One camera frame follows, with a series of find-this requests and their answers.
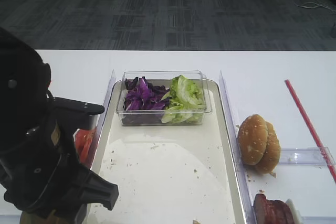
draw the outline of tomato slice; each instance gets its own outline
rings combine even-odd
[[[93,135],[97,128],[93,130],[79,130],[75,135],[75,147],[79,154],[79,162],[84,163],[88,157]]]

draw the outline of sesame seed bun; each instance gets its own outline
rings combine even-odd
[[[256,165],[262,159],[267,145],[267,125],[260,115],[251,115],[239,127],[238,142],[241,160],[246,165]]]
[[[274,131],[273,125],[266,122],[268,129],[267,144],[265,153],[255,169],[260,173],[270,173],[277,166],[280,159],[281,148]]]

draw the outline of clear plastic container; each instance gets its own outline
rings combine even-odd
[[[192,110],[131,110],[127,111],[124,107],[125,96],[128,91],[126,89],[125,82],[132,81],[136,77],[144,77],[148,83],[152,83],[154,86],[165,86],[167,89],[172,84],[172,79],[183,75],[185,78],[194,81],[203,93],[203,99],[205,103],[204,109],[192,109]],[[161,72],[125,72],[122,78],[121,91],[118,99],[118,106],[116,113],[119,115],[122,125],[137,126],[137,125],[195,125],[202,124],[205,113],[212,111],[209,91],[207,87],[207,81],[205,75],[200,71],[161,71]],[[192,115],[192,120],[185,120],[180,123],[162,123],[161,118],[166,115],[178,115],[183,118],[188,118]]]

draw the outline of lettuce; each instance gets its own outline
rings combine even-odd
[[[167,113],[178,110],[204,109],[203,92],[198,85],[184,76],[172,80],[170,91],[163,98],[171,97],[169,107],[162,116],[162,123],[197,123],[202,119],[202,113]]]

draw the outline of gray carpet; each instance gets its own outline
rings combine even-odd
[[[0,0],[0,26],[36,49],[336,50],[335,20],[292,0]]]

